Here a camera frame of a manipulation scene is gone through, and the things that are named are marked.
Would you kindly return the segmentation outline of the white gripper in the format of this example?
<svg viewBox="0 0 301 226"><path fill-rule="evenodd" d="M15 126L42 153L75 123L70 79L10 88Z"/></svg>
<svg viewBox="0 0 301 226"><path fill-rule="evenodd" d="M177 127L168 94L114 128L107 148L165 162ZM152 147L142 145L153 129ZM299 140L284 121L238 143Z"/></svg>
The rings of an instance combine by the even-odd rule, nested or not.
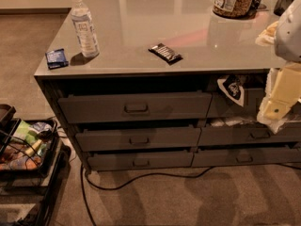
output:
<svg viewBox="0 0 301 226"><path fill-rule="evenodd" d="M287 124L301 122L301 113L293 112L300 105L301 64L287 62L267 75L265 97L261 101L257 122L266 125L274 134Z"/></svg>

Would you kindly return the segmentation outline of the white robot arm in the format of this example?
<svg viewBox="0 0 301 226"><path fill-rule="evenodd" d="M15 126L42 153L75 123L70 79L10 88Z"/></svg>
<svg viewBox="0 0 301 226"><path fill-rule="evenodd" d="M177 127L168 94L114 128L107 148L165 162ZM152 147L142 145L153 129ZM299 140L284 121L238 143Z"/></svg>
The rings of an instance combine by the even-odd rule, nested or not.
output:
<svg viewBox="0 0 301 226"><path fill-rule="evenodd" d="M257 121L276 134L284 123L293 121L288 113L301 98L301 0L293 0L279 20L263 30L256 43L274 45L285 65L267 75L265 97Z"/></svg>

